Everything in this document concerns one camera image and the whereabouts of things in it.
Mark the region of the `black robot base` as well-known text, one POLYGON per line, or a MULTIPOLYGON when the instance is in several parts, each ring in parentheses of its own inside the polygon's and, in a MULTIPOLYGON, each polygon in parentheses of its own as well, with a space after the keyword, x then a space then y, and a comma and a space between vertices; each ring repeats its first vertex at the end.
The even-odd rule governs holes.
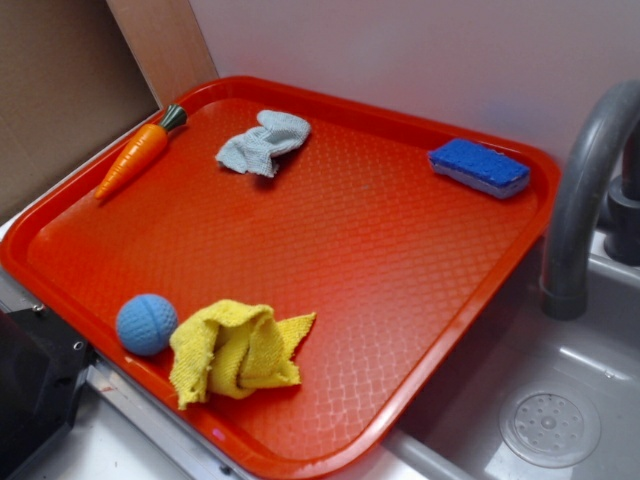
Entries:
POLYGON ((1 314, 1 477, 13 479, 72 430, 91 348, 54 311, 1 314))

